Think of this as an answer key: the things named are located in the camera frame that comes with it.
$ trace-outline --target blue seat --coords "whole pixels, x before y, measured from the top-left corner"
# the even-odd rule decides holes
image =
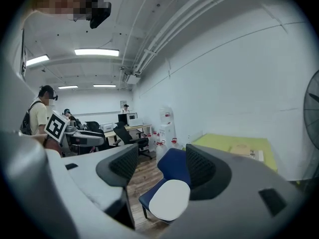
[[[186,165],[186,151],[174,148],[169,149],[160,159],[158,168],[163,173],[164,178],[139,198],[145,218],[147,218],[146,209],[150,210],[151,199],[166,181],[180,180],[187,183],[190,187],[190,176]]]

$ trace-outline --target yellow t-shirt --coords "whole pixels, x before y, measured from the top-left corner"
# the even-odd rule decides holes
[[[32,107],[29,113],[30,116],[30,128],[31,128],[31,134],[39,134],[39,125],[45,125],[47,122],[47,116],[46,116],[46,106],[43,103],[38,103]]]

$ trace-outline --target black cap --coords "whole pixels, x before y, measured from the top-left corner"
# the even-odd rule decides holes
[[[41,86],[41,90],[39,91],[39,96],[43,97],[45,92],[49,93],[50,99],[54,99],[54,89],[50,85]]]

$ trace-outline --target white container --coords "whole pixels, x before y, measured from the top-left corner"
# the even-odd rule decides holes
[[[152,134],[152,143],[154,145],[154,149],[156,149],[157,136],[158,136],[158,133],[156,131],[154,131]]]
[[[162,107],[159,111],[161,124],[168,124],[173,121],[173,112],[170,107]]]
[[[163,148],[163,152],[164,152],[163,156],[164,156],[166,154],[166,152],[168,151],[168,147],[166,145],[166,141],[163,140],[162,144],[163,145],[161,145],[161,147]]]
[[[154,151],[155,147],[154,147],[154,142],[152,141],[152,135],[148,133],[147,138],[149,139],[149,143],[148,143],[149,151]]]
[[[173,140],[171,141],[172,143],[172,147],[174,149],[183,149],[183,146],[180,145],[178,142],[177,142],[177,138],[173,138]]]
[[[160,125],[160,139],[159,142],[165,141],[168,149],[173,148],[171,140],[175,138],[174,124],[162,124]]]
[[[166,154],[166,152],[167,152],[167,147],[165,145],[165,142],[158,142],[156,146],[156,164]]]
[[[157,133],[157,135],[156,135],[156,142],[161,142],[159,133]]]
[[[161,147],[163,145],[162,142],[156,143],[156,164],[160,161],[160,159],[164,156],[163,154],[163,148]]]

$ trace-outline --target bottle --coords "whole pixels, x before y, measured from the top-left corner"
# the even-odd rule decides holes
[[[149,139],[149,143],[148,143],[149,151],[154,151],[154,143],[152,142],[152,135],[148,133],[147,138]]]
[[[165,140],[162,140],[161,142],[162,142],[161,147],[162,147],[163,156],[164,156],[166,154],[166,152],[168,151],[168,147],[165,144],[166,143]]]
[[[177,138],[173,138],[171,143],[174,149],[181,149],[181,146],[177,143]]]
[[[163,148],[161,147],[162,145],[162,142],[156,143],[156,164],[158,164],[160,159],[163,157]]]
[[[157,135],[158,135],[158,133],[156,131],[154,131],[153,135],[152,135],[152,142],[153,142],[153,145],[154,145],[154,149],[156,149]]]

